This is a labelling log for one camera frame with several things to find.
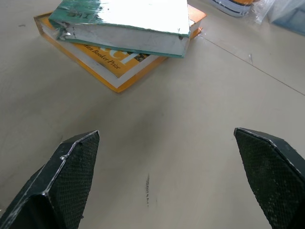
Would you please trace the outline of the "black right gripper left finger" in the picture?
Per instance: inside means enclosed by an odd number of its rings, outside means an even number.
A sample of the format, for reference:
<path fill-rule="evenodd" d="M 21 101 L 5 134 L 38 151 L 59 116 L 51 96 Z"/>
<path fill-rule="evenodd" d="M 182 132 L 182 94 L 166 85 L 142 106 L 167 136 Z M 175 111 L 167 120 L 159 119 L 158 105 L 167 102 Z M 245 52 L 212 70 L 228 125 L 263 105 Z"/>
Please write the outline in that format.
<path fill-rule="evenodd" d="M 99 131 L 69 138 L 22 187 L 0 229 L 78 229 L 92 187 Z"/>

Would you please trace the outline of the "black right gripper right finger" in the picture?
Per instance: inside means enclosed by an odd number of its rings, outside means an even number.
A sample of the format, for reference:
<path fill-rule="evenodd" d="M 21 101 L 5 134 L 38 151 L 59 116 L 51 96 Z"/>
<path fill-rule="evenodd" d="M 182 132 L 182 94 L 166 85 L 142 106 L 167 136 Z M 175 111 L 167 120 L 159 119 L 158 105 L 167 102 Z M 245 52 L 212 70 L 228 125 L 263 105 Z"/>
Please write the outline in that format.
<path fill-rule="evenodd" d="M 285 140 L 234 130 L 250 188 L 272 229 L 305 229 L 305 159 Z"/>

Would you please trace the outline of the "orange paperback book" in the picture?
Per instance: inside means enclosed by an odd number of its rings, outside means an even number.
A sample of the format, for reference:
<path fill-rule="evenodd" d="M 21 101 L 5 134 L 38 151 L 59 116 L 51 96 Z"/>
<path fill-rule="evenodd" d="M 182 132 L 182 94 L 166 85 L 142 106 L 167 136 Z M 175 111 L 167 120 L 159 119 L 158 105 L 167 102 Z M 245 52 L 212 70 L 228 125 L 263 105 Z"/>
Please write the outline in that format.
<path fill-rule="evenodd" d="M 52 13 L 35 17 L 40 34 L 116 92 L 121 92 L 132 85 L 141 75 L 149 72 L 168 57 L 59 40 L 58 29 L 49 22 Z M 188 14 L 191 40 L 200 33 L 200 23 L 205 13 L 188 4 Z"/>

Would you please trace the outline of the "green paperback book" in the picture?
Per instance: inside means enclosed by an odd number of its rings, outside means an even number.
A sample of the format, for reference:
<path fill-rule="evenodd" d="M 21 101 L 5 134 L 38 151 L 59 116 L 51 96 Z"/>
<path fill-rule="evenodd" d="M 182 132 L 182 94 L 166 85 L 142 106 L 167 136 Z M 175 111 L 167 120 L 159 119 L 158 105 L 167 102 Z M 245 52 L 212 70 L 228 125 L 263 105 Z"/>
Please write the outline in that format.
<path fill-rule="evenodd" d="M 62 41 L 176 58 L 191 33 L 187 0 L 62 0 L 49 22 Z"/>

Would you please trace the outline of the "clear plastic bag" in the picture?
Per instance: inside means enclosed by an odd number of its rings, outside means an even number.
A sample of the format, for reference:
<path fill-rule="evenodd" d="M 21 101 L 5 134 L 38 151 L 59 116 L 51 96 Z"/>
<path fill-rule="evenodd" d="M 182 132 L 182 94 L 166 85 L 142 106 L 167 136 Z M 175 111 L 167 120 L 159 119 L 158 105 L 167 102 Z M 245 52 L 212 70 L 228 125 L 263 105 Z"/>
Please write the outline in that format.
<path fill-rule="evenodd" d="M 255 22 L 270 23 L 305 36 L 305 0 L 254 0 Z"/>

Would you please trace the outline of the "white orange striped container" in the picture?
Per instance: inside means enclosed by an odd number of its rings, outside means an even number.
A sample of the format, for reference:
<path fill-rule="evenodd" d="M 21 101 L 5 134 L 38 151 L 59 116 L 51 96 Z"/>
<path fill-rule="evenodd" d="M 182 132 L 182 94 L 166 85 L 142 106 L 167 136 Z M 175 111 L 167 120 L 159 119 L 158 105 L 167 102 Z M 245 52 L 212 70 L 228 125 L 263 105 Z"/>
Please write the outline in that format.
<path fill-rule="evenodd" d="M 221 10 L 222 12 L 233 16 L 243 17 L 249 10 L 253 2 L 256 0 L 208 0 L 211 5 Z"/>

